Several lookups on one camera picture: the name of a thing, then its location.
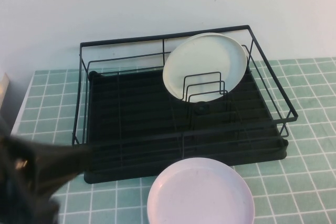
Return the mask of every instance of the black plastic tray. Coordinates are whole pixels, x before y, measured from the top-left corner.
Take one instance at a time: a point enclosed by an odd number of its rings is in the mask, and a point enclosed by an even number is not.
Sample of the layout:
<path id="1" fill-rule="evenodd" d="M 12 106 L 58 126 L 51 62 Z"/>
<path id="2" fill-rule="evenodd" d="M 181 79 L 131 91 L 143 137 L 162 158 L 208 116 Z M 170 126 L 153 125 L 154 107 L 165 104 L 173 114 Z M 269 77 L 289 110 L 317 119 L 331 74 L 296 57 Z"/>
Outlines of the black plastic tray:
<path id="1" fill-rule="evenodd" d="M 265 121 L 272 118 L 248 69 L 233 91 L 207 103 L 171 96 L 162 70 L 117 76 L 92 72 L 87 142 L 94 146 L 94 155 L 85 180 L 157 175 L 187 157 L 209 157 L 228 165 L 285 158 L 288 142 L 275 126 L 186 136 L 182 143 L 186 131 Z M 154 134 L 177 137 L 150 140 Z"/>

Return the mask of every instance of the tile grout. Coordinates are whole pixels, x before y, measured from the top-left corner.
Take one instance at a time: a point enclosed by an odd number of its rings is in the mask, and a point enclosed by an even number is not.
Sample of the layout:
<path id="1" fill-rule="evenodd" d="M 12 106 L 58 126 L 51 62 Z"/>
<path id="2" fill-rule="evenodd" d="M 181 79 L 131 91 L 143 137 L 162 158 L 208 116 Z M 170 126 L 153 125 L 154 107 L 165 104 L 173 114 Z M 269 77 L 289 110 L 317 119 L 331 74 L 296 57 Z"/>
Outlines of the tile grout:
<path id="1" fill-rule="evenodd" d="M 292 88 L 292 87 L 290 87 L 290 88 L 291 88 L 291 90 L 292 90 L 292 92 L 293 92 L 295 98 L 297 99 L 297 96 L 296 96 L 296 94 L 294 93 L 293 88 Z M 306 114 L 305 114 L 304 111 L 303 111 L 303 114 L 305 115 L 305 118 L 306 118 L 307 122 L 309 122 L 308 119 L 307 119 L 307 116 L 306 116 Z M 309 178 L 310 178 L 310 180 L 311 180 L 311 182 L 312 182 L 312 184 L 313 184 L 313 187 L 314 187 L 315 191 L 317 191 L 317 187 L 316 187 L 316 185 L 315 185 L 315 183 L 314 183 L 314 180 L 313 180 L 312 177 L 311 177 L 311 174 L 309 173 L 309 169 L 308 169 L 308 166 L 307 166 L 307 164 L 306 164 L 306 161 L 305 161 L 305 159 L 302 157 L 301 150 L 299 149 L 299 146 L 297 145 L 296 141 L 294 141 L 294 143 L 295 143 L 295 145 L 296 145 L 296 148 L 298 149 L 298 152 L 299 152 L 299 154 L 300 154 L 300 156 L 301 156 L 301 159 L 302 159 L 302 161 L 303 161 L 303 164 L 304 164 L 306 170 L 308 171 L 308 176 L 309 176 Z M 325 209 L 325 206 L 324 206 L 324 204 L 323 204 L 323 201 L 322 201 L 322 199 L 321 199 L 321 197 L 320 197 L 320 195 L 319 195 L 318 193 L 317 193 L 317 196 L 318 196 L 318 198 L 319 198 L 319 202 L 320 202 L 320 204 L 322 205 L 323 210 L 325 211 L 325 215 L 327 216 L 327 219 L 328 219 L 329 223 L 331 224 L 331 221 L 330 221 L 330 219 L 329 219 L 329 216 L 328 216 L 328 214 L 327 214 L 327 211 L 326 211 L 326 209 Z"/>

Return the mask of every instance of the green tile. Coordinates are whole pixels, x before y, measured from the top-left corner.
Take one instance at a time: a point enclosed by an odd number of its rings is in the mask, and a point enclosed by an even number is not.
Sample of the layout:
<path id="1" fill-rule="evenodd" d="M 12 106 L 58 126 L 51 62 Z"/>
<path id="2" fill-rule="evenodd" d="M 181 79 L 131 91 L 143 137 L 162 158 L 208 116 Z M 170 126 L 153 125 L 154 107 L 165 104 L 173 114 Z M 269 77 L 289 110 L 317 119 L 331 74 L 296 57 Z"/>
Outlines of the green tile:
<path id="1" fill-rule="evenodd" d="M 295 124 L 308 124 L 308 121 L 306 119 L 306 116 L 304 115 L 303 111 L 297 111 L 298 113 L 298 119 L 295 122 L 291 122 L 290 125 L 295 125 Z"/>
<path id="2" fill-rule="evenodd" d="M 23 139 L 23 140 L 28 140 L 28 141 L 33 140 L 33 134 L 25 134 L 25 135 L 19 135 L 18 134 L 18 136 L 20 136 L 20 138 Z"/>
<path id="3" fill-rule="evenodd" d="M 152 186 L 156 178 L 157 178 L 156 176 L 141 178 L 142 186 Z"/>
<path id="4" fill-rule="evenodd" d="M 59 106 L 61 104 L 61 95 L 50 95 L 44 97 L 42 107 Z"/>
<path id="5" fill-rule="evenodd" d="M 317 140 L 297 141 L 297 145 L 302 155 L 322 153 Z"/>
<path id="6" fill-rule="evenodd" d="M 325 137 L 335 135 L 330 123 L 320 123 L 311 125 L 316 137 Z"/>
<path id="7" fill-rule="evenodd" d="M 256 164 L 236 165 L 235 170 L 243 178 L 259 176 Z"/>
<path id="8" fill-rule="evenodd" d="M 20 122 L 17 133 L 34 133 L 36 122 Z"/>
<path id="9" fill-rule="evenodd" d="M 116 188 L 115 186 L 116 186 L 116 182 L 110 181 L 110 182 L 94 184 L 93 188 L 94 190 L 106 190 L 106 189 L 115 189 Z"/>
<path id="10" fill-rule="evenodd" d="M 79 191 L 91 191 L 91 185 L 84 181 L 84 177 L 82 175 L 71 180 L 69 185 L 70 193 L 76 193 Z"/>
<path id="11" fill-rule="evenodd" d="M 51 70 L 50 73 L 65 73 L 67 72 L 66 69 L 59 69 L 59 70 Z"/>
<path id="12" fill-rule="evenodd" d="M 285 77 L 279 77 L 278 79 L 283 88 L 289 87 L 289 83 Z"/>
<path id="13" fill-rule="evenodd" d="M 336 152 L 336 137 L 318 139 L 324 152 Z"/>
<path id="14" fill-rule="evenodd" d="M 78 223 L 89 224 L 89 213 L 65 215 L 64 224 L 78 224 Z"/>
<path id="15" fill-rule="evenodd" d="M 53 197 L 58 203 L 59 203 L 59 213 L 63 214 L 64 213 L 64 208 L 65 208 L 65 202 L 66 202 L 66 195 L 58 195 Z"/>
<path id="16" fill-rule="evenodd" d="M 140 206 L 140 188 L 118 189 L 118 207 Z"/>
<path id="17" fill-rule="evenodd" d="M 118 188 L 138 187 L 140 186 L 139 178 L 125 179 L 118 181 Z"/>
<path id="18" fill-rule="evenodd" d="M 277 77 L 285 76 L 280 66 L 272 67 L 272 69 Z"/>
<path id="19" fill-rule="evenodd" d="M 285 91 L 285 93 L 286 93 L 286 95 L 288 96 L 289 99 L 291 99 L 291 100 L 295 99 L 295 95 L 294 95 L 291 88 L 284 88 L 284 91 Z"/>
<path id="20" fill-rule="evenodd" d="M 57 118 L 59 107 L 41 108 L 39 119 Z"/>
<path id="21" fill-rule="evenodd" d="M 315 63 L 314 59 L 297 59 L 299 64 L 302 63 Z"/>
<path id="22" fill-rule="evenodd" d="M 115 215 L 115 210 L 92 212 L 90 224 L 112 224 L 114 223 Z"/>
<path id="23" fill-rule="evenodd" d="M 268 194 L 284 194 L 290 192 L 285 176 L 265 177 L 264 184 Z"/>
<path id="24" fill-rule="evenodd" d="M 282 69 L 286 76 L 292 76 L 294 74 L 302 74 L 298 65 L 282 66 Z"/>
<path id="25" fill-rule="evenodd" d="M 294 91 L 297 98 L 313 97 L 314 96 L 310 87 L 294 87 L 293 91 Z"/>
<path id="26" fill-rule="evenodd" d="M 281 160 L 286 174 L 306 172 L 306 167 L 301 157 L 287 157 Z"/>
<path id="27" fill-rule="evenodd" d="M 34 135 L 34 141 L 38 143 L 52 144 L 53 139 L 54 133 L 37 133 Z"/>
<path id="28" fill-rule="evenodd" d="M 327 160 L 325 159 L 323 154 L 313 155 L 313 156 L 305 156 L 303 157 L 304 162 L 307 165 L 307 168 L 310 172 L 315 170 L 327 170 L 329 169 L 329 165 Z"/>
<path id="29" fill-rule="evenodd" d="M 68 190 L 68 184 L 66 183 L 65 185 L 61 186 L 54 194 L 65 194 Z"/>
<path id="30" fill-rule="evenodd" d="M 336 66 L 332 62 L 321 62 L 318 63 L 318 66 L 323 73 L 336 71 Z"/>
<path id="31" fill-rule="evenodd" d="M 61 84 L 65 82 L 65 73 L 54 73 L 49 75 L 48 84 Z"/>
<path id="32" fill-rule="evenodd" d="M 312 74 L 310 76 L 306 76 L 306 79 L 310 85 L 327 83 L 322 74 Z"/>
<path id="33" fill-rule="evenodd" d="M 336 82 L 336 72 L 335 73 L 324 73 L 323 75 L 326 78 L 328 83 Z"/>
<path id="34" fill-rule="evenodd" d="M 297 212 L 293 197 L 291 195 L 269 196 L 274 214 L 290 214 Z"/>
<path id="35" fill-rule="evenodd" d="M 296 60 L 288 59 L 288 60 L 279 60 L 281 65 L 288 65 L 288 64 L 297 64 Z"/>
<path id="36" fill-rule="evenodd" d="M 271 209 L 266 197 L 253 198 L 255 205 L 255 216 L 267 216 L 271 215 Z"/>
<path id="37" fill-rule="evenodd" d="M 307 64 L 307 65 L 300 65 L 302 72 L 304 74 L 311 74 L 311 73 L 319 73 L 320 70 L 318 69 L 316 64 Z"/>
<path id="38" fill-rule="evenodd" d="M 299 215 L 277 216 L 277 224 L 301 224 Z"/>
<path id="39" fill-rule="evenodd" d="M 326 114 L 330 121 L 336 121 L 336 108 L 327 109 Z"/>
<path id="40" fill-rule="evenodd" d="M 39 108 L 41 106 L 42 97 L 28 97 L 26 109 Z"/>
<path id="41" fill-rule="evenodd" d="M 327 159 L 331 165 L 331 168 L 336 169 L 336 154 L 335 153 L 327 153 Z"/>
<path id="42" fill-rule="evenodd" d="M 311 88 L 312 88 L 313 92 L 316 94 L 316 96 L 333 95 L 333 92 L 330 89 L 329 85 L 323 84 L 323 85 L 311 86 Z"/>
<path id="43" fill-rule="evenodd" d="M 47 85 L 45 95 L 62 94 L 64 84 Z"/>
<path id="44" fill-rule="evenodd" d="M 37 121 L 36 132 L 55 131 L 56 119 Z"/>
<path id="45" fill-rule="evenodd" d="M 29 110 L 24 110 L 22 114 L 21 120 L 36 120 L 38 116 L 38 111 L 39 109 L 29 109 Z"/>
<path id="46" fill-rule="evenodd" d="M 295 143 L 289 143 L 288 147 L 287 147 L 287 156 L 298 156 L 300 155 L 298 148 L 296 147 Z"/>
<path id="47" fill-rule="evenodd" d="M 293 192 L 314 190 L 308 173 L 287 175 L 287 179 Z"/>
<path id="48" fill-rule="evenodd" d="M 79 212 L 90 210 L 91 193 L 69 194 L 67 212 Z"/>
<path id="49" fill-rule="evenodd" d="M 278 66 L 279 65 L 279 61 L 278 60 L 269 60 L 268 63 L 271 66 Z"/>
<path id="50" fill-rule="evenodd" d="M 77 94 L 64 94 L 62 105 L 74 105 L 77 103 Z"/>
<path id="51" fill-rule="evenodd" d="M 60 118 L 69 118 L 71 116 L 75 116 L 76 105 L 71 106 L 62 106 L 59 112 Z"/>
<path id="52" fill-rule="evenodd" d="M 336 84 L 330 84 L 330 87 L 336 93 Z"/>
<path id="53" fill-rule="evenodd" d="M 284 99 L 284 96 L 281 94 L 279 89 L 273 89 L 272 91 L 273 91 L 276 99 L 278 99 L 278 100 Z"/>
<path id="54" fill-rule="evenodd" d="M 264 186 L 261 178 L 245 178 L 246 184 L 251 190 L 253 196 L 265 195 Z"/>
<path id="55" fill-rule="evenodd" d="M 322 203 L 326 209 L 336 208 L 336 189 L 328 191 L 320 191 L 319 195 L 321 197 Z"/>
<path id="56" fill-rule="evenodd" d="M 32 86 L 45 85 L 47 83 L 47 77 L 47 74 L 44 76 L 34 76 Z"/>
<path id="57" fill-rule="evenodd" d="M 67 79 L 66 82 L 77 82 L 78 83 L 79 79 L 79 72 L 71 72 L 67 74 Z"/>
<path id="58" fill-rule="evenodd" d="M 323 107 L 335 107 L 336 97 L 333 95 L 331 97 L 319 97 L 319 100 Z"/>
<path id="59" fill-rule="evenodd" d="M 115 208 L 116 191 L 95 191 L 92 195 L 92 210 Z"/>
<path id="60" fill-rule="evenodd" d="M 278 175 L 283 174 L 281 165 L 278 160 L 276 161 L 268 161 L 258 163 L 261 175 Z"/>
<path id="61" fill-rule="evenodd" d="M 316 192 L 294 194 L 294 197 L 300 212 L 317 211 L 323 209 Z"/>
<path id="62" fill-rule="evenodd" d="M 314 58 L 314 60 L 319 63 L 319 62 L 325 62 L 325 61 L 332 61 L 332 58 L 330 57 L 324 57 L 324 58 Z"/>
<path id="63" fill-rule="evenodd" d="M 74 127 L 75 118 L 60 118 L 58 119 L 57 131 L 72 130 Z"/>
<path id="64" fill-rule="evenodd" d="M 325 212 L 310 212 L 308 214 L 302 214 L 301 216 L 304 224 L 329 224 Z"/>
<path id="65" fill-rule="evenodd" d="M 67 84 L 65 84 L 64 94 L 77 93 L 77 92 L 78 92 L 78 83 L 67 83 Z"/>
<path id="66" fill-rule="evenodd" d="M 336 223 L 336 211 L 328 211 L 328 216 L 331 223 Z"/>
<path id="67" fill-rule="evenodd" d="M 117 209 L 117 223 L 120 224 L 140 224 L 141 223 L 141 209 Z"/>
<path id="68" fill-rule="evenodd" d="M 305 110 L 305 114 L 309 123 L 328 122 L 323 109 Z"/>
<path id="69" fill-rule="evenodd" d="M 141 196 L 142 196 L 142 205 L 147 206 L 147 200 L 148 200 L 148 194 L 149 191 L 151 190 L 150 187 L 144 187 L 141 190 Z"/>
<path id="70" fill-rule="evenodd" d="M 45 86 L 32 86 L 30 87 L 29 97 L 37 97 L 44 94 Z"/>
<path id="71" fill-rule="evenodd" d="M 256 218 L 253 224 L 275 224 L 273 217 Z"/>
<path id="72" fill-rule="evenodd" d="M 55 144 L 70 145 L 71 140 L 72 140 L 72 132 L 63 131 L 63 132 L 56 132 L 55 134 Z"/>
<path id="73" fill-rule="evenodd" d="M 36 76 L 40 75 L 40 74 L 48 74 L 49 70 L 36 70 L 35 74 Z"/>
<path id="74" fill-rule="evenodd" d="M 317 189 L 336 188 L 336 179 L 332 172 L 311 173 Z"/>
<path id="75" fill-rule="evenodd" d="M 308 85 L 304 76 L 288 76 L 287 80 L 292 87 Z"/>
<path id="76" fill-rule="evenodd" d="M 314 138 L 313 132 L 308 125 L 291 125 L 290 131 L 294 139 Z"/>

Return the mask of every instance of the white object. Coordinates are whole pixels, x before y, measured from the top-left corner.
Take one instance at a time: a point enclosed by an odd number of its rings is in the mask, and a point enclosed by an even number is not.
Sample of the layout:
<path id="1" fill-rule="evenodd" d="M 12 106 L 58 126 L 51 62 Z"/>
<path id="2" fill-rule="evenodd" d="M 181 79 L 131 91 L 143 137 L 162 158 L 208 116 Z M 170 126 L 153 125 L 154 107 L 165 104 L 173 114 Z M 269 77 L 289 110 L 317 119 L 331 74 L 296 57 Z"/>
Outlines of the white object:
<path id="1" fill-rule="evenodd" d="M 188 101 L 190 98 L 190 102 L 211 101 L 223 96 L 214 92 L 223 90 L 223 83 L 190 86 L 188 91 L 187 86 L 219 81 L 219 73 L 187 77 L 183 89 L 185 76 L 220 72 L 225 90 L 230 92 L 244 76 L 246 65 L 243 47 L 234 39 L 217 33 L 199 34 L 190 37 L 171 52 L 163 69 L 163 82 L 169 93 L 178 99 Z M 213 93 L 193 95 L 206 92 Z"/>
<path id="2" fill-rule="evenodd" d="M 252 224 L 254 202 L 245 181 L 229 166 L 189 158 L 156 178 L 147 213 L 150 224 Z"/>

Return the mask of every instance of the black metal wire frame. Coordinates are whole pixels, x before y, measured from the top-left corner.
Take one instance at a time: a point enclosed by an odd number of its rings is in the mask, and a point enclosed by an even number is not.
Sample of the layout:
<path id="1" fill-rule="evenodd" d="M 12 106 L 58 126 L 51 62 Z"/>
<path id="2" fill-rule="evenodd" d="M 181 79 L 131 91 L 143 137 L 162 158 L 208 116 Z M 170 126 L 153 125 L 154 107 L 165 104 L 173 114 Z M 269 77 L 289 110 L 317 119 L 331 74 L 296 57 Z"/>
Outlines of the black metal wire frame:
<path id="1" fill-rule="evenodd" d="M 85 98 L 85 112 L 84 112 L 84 123 L 83 123 L 83 137 L 82 137 L 82 141 L 81 143 L 84 144 L 85 143 L 85 130 L 86 130 L 86 115 L 87 115 L 87 100 L 88 100 L 88 81 L 89 81 L 89 67 L 92 63 L 95 62 L 105 62 L 105 61 L 114 61 L 114 60 L 125 60 L 125 59 L 133 59 L 133 58 L 140 58 L 140 57 L 147 57 L 147 56 L 155 56 L 155 55 L 162 55 L 162 59 L 163 59 L 163 65 L 161 66 L 156 66 L 156 67 L 147 67 L 147 68 L 142 68 L 141 70 L 151 70 L 151 69 L 155 69 L 155 68 L 162 68 L 165 64 L 165 54 L 169 54 L 170 52 L 165 52 L 164 50 L 164 44 L 165 44 L 165 40 L 166 39 L 174 39 L 174 38 L 183 38 L 183 37 L 190 37 L 190 36 L 194 36 L 197 34 L 201 34 L 201 33 L 227 33 L 230 31 L 240 31 L 240 30 L 247 30 L 249 31 L 249 34 L 251 35 L 251 45 L 250 45 L 250 49 L 247 48 L 247 46 L 242 45 L 243 47 L 245 47 L 247 53 L 248 53 L 248 64 L 250 63 L 250 61 L 252 60 L 258 74 L 260 75 L 261 81 L 263 83 L 263 85 L 265 86 L 265 89 L 268 93 L 268 95 L 270 96 L 271 102 L 274 105 L 278 115 L 279 115 L 279 119 L 273 119 L 271 121 L 268 122 L 263 122 L 263 126 L 271 126 L 271 125 L 278 125 L 278 124 L 282 124 L 282 128 L 280 130 L 280 134 L 283 132 L 283 130 L 285 130 L 286 135 L 288 136 L 288 130 L 286 128 L 286 123 L 287 122 L 293 122 L 296 121 L 296 119 L 298 118 L 298 114 L 295 110 L 295 108 L 293 107 L 292 103 L 290 102 L 287 94 L 285 93 L 283 87 L 281 86 L 278 78 L 276 77 L 274 71 L 272 70 L 272 67 L 270 66 L 264 52 L 262 51 L 259 42 L 257 41 L 255 35 L 252 32 L 252 29 L 250 28 L 250 26 L 248 25 L 243 25 L 243 26 L 233 26 L 233 27 L 226 27 L 226 28 L 216 28 L 216 29 L 208 29 L 208 30 L 199 30 L 199 31 L 191 31 L 191 32 L 186 32 L 186 33 L 177 33 L 177 34 L 168 34 L 168 35 L 158 35 L 158 36 L 147 36 L 147 37 L 136 37 L 136 38 L 124 38 L 124 39 L 113 39 L 113 40 L 101 40 L 101 41 L 91 41 L 91 42 L 82 42 L 80 43 L 80 48 L 79 48 L 79 78 L 78 78 L 78 96 L 77 96 L 77 103 L 76 103 L 76 114 L 75 114 L 75 122 L 74 122 L 74 127 L 73 127 L 73 133 L 72 133 L 72 144 L 74 145 L 75 143 L 79 144 L 80 142 L 78 141 L 77 137 L 76 137 L 76 130 L 77 130 L 77 124 L 78 124 L 78 114 L 79 114 L 79 107 L 80 107 L 80 94 L 81 94 L 81 81 L 82 81 L 82 68 L 84 68 L 84 71 L 86 72 L 86 98 Z M 116 59 L 105 59 L 105 60 L 92 60 L 89 61 L 88 66 L 86 67 L 83 58 L 82 58 L 82 49 L 84 47 L 93 47 L 93 46 L 104 46 L 104 45 L 115 45 L 115 44 L 123 44 L 123 43 L 131 43 L 131 42 L 142 42 L 142 41 L 154 41 L 154 40 L 162 40 L 162 52 L 158 52 L 155 54 L 147 54 L 147 55 L 138 55 L 138 56 L 130 56 L 130 57 L 123 57 L 123 58 L 116 58 Z M 283 96 L 283 99 L 285 100 L 288 108 L 289 108 L 289 112 L 287 114 L 287 116 L 285 118 L 282 117 L 280 111 L 278 110 L 276 103 L 274 102 L 273 97 L 271 96 L 264 79 L 262 78 L 260 71 L 258 69 L 258 67 L 256 66 L 256 63 L 254 61 L 254 59 L 252 58 L 252 48 L 253 45 L 255 44 L 256 48 L 258 49 L 268 71 L 270 72 L 277 88 L 279 89 L 281 95 Z M 111 72 L 105 72 L 103 74 L 121 74 L 124 72 L 132 72 L 135 71 L 134 70 L 119 70 L 119 71 L 111 71 Z M 204 75 L 204 74 L 214 74 L 217 72 L 210 72 L 210 73 L 200 73 L 200 74 L 196 74 L 196 75 L 191 75 L 191 76 L 199 76 L 199 75 Z M 219 76 L 219 81 L 214 81 L 214 82 L 209 82 L 209 83 L 196 83 L 196 84 L 192 84 L 187 86 L 186 91 L 188 92 L 188 88 L 191 86 L 196 86 L 196 85 L 202 85 L 202 84 L 210 84 L 210 83 L 219 83 L 219 90 L 218 91 L 212 91 L 212 92 L 208 92 L 208 93 L 214 93 L 214 92 L 219 92 L 220 94 L 225 94 L 227 91 L 225 91 L 225 89 L 223 88 L 223 90 L 221 89 L 221 83 L 224 84 L 225 87 L 225 83 L 222 80 L 221 77 L 221 73 L 218 72 L 220 74 Z M 185 89 L 185 80 L 187 77 L 190 76 L 186 76 L 184 78 L 184 84 L 183 84 L 183 91 Z M 188 100 L 190 100 L 191 96 L 194 95 L 199 95 L 199 94 L 193 94 L 190 95 Z M 223 133 L 223 132 L 227 132 L 227 131 L 233 131 L 233 130 L 242 130 L 242 129 L 253 129 L 256 127 L 260 127 L 260 122 L 255 122 L 255 123 L 244 123 L 243 125 L 241 123 L 237 123 L 237 124 L 231 124 L 229 129 L 227 127 L 223 127 L 221 129 L 203 129 L 203 130 L 192 130 L 192 131 L 185 131 L 182 134 L 179 132 L 176 133 L 169 133 L 169 134 L 159 134 L 159 135 L 151 135 L 148 137 L 137 137 L 137 141 L 149 141 L 149 140 L 155 140 L 155 139 L 164 139 L 164 138 L 168 138 L 168 137 L 172 137 L 172 138 L 182 138 L 182 140 L 184 140 L 185 137 L 188 136 L 193 136 L 193 135 L 203 135 L 203 134 L 215 134 L 215 133 Z M 131 143 L 132 141 L 134 141 L 135 139 L 126 139 L 123 140 L 123 143 Z"/>

